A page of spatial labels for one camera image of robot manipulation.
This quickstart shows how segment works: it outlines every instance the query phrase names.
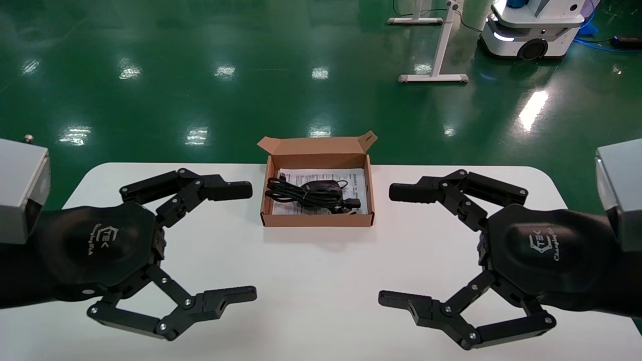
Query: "box lid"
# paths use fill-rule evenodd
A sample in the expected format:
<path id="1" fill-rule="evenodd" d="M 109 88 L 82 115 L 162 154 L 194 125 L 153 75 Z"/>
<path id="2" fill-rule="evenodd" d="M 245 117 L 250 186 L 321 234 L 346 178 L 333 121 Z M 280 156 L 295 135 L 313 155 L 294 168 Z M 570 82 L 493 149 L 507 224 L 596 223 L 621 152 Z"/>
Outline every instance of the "box lid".
<path id="1" fill-rule="evenodd" d="M 264 137 L 258 143 L 272 155 L 364 154 L 377 140 L 372 131 L 360 137 L 290 138 Z"/>

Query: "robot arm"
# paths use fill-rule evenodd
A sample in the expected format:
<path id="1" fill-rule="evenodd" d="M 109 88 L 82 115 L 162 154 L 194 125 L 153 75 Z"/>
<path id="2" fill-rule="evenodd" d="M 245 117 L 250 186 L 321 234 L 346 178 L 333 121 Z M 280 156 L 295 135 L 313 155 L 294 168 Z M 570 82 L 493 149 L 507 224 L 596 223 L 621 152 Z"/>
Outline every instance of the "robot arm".
<path id="1" fill-rule="evenodd" d="M 504 206 L 487 218 L 471 195 Z M 527 190 L 458 170 L 392 184 L 390 199 L 440 202 L 473 231 L 482 272 L 446 302 L 423 295 L 381 291 L 382 306 L 408 310 L 418 326 L 444 331 L 463 349 L 482 348 L 542 335 L 556 325 L 541 305 L 563 310 L 642 316 L 642 252 L 622 252 L 606 216 L 560 209 L 524 208 Z M 493 289 L 526 316 L 474 327 L 461 313 Z"/>
<path id="2" fill-rule="evenodd" d="M 161 268 L 163 227 L 204 200 L 250 198 L 249 182 L 225 182 L 181 168 L 120 189 L 116 207 L 45 211 L 24 245 L 0 245 L 0 307 L 102 299 L 87 315 L 115 328 L 174 340 L 195 322 L 219 319 L 231 303 L 256 299 L 252 286 L 187 293 Z M 143 204 L 173 195 L 156 210 Z M 162 319 L 116 308 L 154 282 L 177 307 Z"/>

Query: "black cable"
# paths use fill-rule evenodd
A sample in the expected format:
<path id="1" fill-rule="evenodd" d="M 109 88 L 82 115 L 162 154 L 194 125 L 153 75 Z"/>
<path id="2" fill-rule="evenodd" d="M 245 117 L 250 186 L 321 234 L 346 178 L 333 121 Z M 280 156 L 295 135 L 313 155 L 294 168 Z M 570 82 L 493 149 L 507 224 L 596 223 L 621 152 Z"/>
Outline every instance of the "black cable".
<path id="1" fill-rule="evenodd" d="M 477 31 L 478 33 L 481 33 L 481 32 L 482 32 L 482 31 L 481 31 L 481 30 L 479 30 L 478 28 L 473 28 L 472 26 L 466 25 L 466 23 L 464 22 L 464 16 L 462 15 L 462 13 L 461 13 L 461 12 L 459 12 L 459 10 L 455 10 L 455 13 L 457 13 L 457 14 L 459 15 L 459 19 L 461 20 L 462 25 L 464 25 L 466 28 L 469 28 L 469 29 L 470 29 L 470 30 L 472 30 L 472 31 Z"/>
<path id="2" fill-rule="evenodd" d="M 604 39 L 604 40 L 585 40 L 585 39 L 582 39 L 582 38 L 578 38 L 578 40 L 581 40 L 583 42 L 590 42 L 592 44 L 597 44 L 599 42 L 611 41 L 611 39 L 613 39 L 613 38 L 608 38 L 608 39 Z"/>
<path id="3" fill-rule="evenodd" d="M 392 0 L 392 11 L 394 11 L 395 14 L 397 14 L 399 17 L 411 16 L 412 15 L 411 13 L 400 14 L 397 11 L 397 9 L 395 8 L 395 3 L 396 2 L 397 2 L 397 0 Z M 437 10 L 446 11 L 446 9 L 425 9 L 425 10 L 421 10 L 421 12 L 419 12 L 419 16 L 426 15 L 427 13 L 430 13 L 430 12 L 436 12 Z"/>
<path id="4" fill-rule="evenodd" d="M 268 179 L 268 190 L 265 191 L 265 195 L 274 199 L 276 202 L 298 202 L 304 207 L 334 209 L 343 206 L 343 195 L 341 193 L 330 191 L 308 192 L 301 187 L 278 178 Z"/>

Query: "white robot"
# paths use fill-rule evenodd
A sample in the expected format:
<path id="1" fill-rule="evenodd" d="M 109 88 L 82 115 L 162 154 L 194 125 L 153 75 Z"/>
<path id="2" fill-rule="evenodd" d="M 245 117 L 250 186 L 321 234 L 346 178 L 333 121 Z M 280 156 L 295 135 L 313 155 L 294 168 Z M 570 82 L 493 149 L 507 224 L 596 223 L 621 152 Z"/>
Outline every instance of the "white robot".
<path id="1" fill-rule="evenodd" d="M 520 8 L 495 0 L 480 42 L 497 57 L 562 58 L 584 22 L 585 0 L 529 0 Z"/>

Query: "white table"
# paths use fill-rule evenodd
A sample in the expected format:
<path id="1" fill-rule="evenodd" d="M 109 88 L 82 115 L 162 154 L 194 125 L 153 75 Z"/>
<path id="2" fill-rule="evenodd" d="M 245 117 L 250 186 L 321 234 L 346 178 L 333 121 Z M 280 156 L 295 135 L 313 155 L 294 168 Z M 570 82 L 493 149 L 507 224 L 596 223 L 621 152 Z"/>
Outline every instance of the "white table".
<path id="1" fill-rule="evenodd" d="M 445 301 L 480 273 L 478 235 L 441 205 L 388 200 L 390 183 L 414 183 L 422 175 L 443 176 L 460 167 L 373 166 L 371 228 L 262 227 L 265 166 L 258 164 L 103 164 L 85 176 L 65 207 L 115 206 L 122 185 L 183 166 L 250 181 L 254 196 L 204 202 L 168 229 L 163 269 L 192 294 L 254 285 L 258 299 L 230 305 L 220 320 L 196 324 L 174 342 L 98 324 L 85 315 L 95 299 L 2 310 L 3 360 L 640 360 L 642 339 L 624 317 L 550 308 L 558 326 L 542 337 L 464 351 L 443 332 L 416 327 L 407 311 L 378 305 L 380 290 Z M 462 168 L 525 187 L 532 209 L 565 208 L 539 170 Z M 163 316 L 174 304 L 149 285 L 119 306 Z M 492 291 L 464 313 L 476 326 L 522 315 Z"/>

